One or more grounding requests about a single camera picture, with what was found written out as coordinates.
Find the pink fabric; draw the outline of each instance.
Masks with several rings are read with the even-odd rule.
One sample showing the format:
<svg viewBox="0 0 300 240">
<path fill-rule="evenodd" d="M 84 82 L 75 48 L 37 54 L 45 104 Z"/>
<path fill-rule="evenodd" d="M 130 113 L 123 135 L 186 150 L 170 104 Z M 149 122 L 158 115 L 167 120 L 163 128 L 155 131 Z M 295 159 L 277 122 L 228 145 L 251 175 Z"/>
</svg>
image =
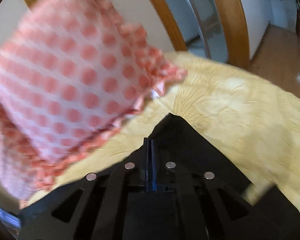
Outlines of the pink fabric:
<svg viewBox="0 0 300 240">
<path fill-rule="evenodd" d="M 125 115 L 139 112 L 151 90 L 162 96 L 164 82 L 185 74 L 109 0 L 39 0 L 0 48 L 2 184 L 20 199 L 49 189 L 69 163 L 118 132 Z M 23 192 L 4 176 L 15 161 Z"/>
</svg>

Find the polka dot pillow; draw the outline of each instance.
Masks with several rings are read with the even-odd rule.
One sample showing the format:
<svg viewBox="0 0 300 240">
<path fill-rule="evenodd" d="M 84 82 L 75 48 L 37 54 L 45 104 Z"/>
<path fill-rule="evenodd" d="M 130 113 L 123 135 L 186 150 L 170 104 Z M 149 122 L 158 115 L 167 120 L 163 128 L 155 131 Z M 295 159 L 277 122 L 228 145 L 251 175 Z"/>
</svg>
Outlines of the polka dot pillow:
<svg viewBox="0 0 300 240">
<path fill-rule="evenodd" d="M 109 0 L 39 0 L 0 48 L 0 103 L 55 164 L 100 146 L 145 96 L 185 74 Z"/>
</svg>

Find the wooden floor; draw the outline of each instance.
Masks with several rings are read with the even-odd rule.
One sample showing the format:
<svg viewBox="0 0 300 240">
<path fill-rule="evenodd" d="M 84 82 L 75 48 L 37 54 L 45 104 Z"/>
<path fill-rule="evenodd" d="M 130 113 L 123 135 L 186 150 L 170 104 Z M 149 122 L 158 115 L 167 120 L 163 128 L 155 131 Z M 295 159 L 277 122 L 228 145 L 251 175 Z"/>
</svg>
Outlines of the wooden floor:
<svg viewBox="0 0 300 240">
<path fill-rule="evenodd" d="M 270 25 L 248 71 L 300 98 L 300 39 Z"/>
</svg>

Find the triangular cutout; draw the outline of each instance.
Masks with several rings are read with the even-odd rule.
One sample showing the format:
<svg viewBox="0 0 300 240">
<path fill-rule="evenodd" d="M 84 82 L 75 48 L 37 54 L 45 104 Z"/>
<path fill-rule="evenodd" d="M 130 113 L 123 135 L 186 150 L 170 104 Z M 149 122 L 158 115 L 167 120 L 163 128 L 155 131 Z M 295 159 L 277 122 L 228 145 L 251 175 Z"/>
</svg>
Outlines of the triangular cutout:
<svg viewBox="0 0 300 240">
<path fill-rule="evenodd" d="M 76 190 L 70 197 L 68 197 L 58 208 L 56 208 L 51 215 L 56 219 L 69 223 L 74 210 L 83 193 L 82 189 Z"/>
<path fill-rule="evenodd" d="M 218 188 L 218 193 L 232 221 L 249 214 L 249 211 L 241 203 L 235 201 L 226 191 Z"/>
</svg>

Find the yellow blanket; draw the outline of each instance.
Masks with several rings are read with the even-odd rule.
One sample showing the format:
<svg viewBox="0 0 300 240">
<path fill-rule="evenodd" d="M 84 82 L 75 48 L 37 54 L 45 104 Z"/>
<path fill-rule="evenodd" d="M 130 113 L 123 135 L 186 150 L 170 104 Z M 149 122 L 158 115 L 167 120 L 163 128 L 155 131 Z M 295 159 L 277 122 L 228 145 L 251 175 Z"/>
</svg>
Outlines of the yellow blanket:
<svg viewBox="0 0 300 240">
<path fill-rule="evenodd" d="M 237 67 L 184 52 L 167 58 L 189 70 L 186 80 L 149 101 L 143 114 L 73 164 L 55 187 L 121 161 L 171 112 L 186 119 L 252 181 L 245 193 L 250 203 L 275 183 L 300 211 L 300 99 Z M 37 192 L 30 203 L 47 193 Z"/>
</svg>

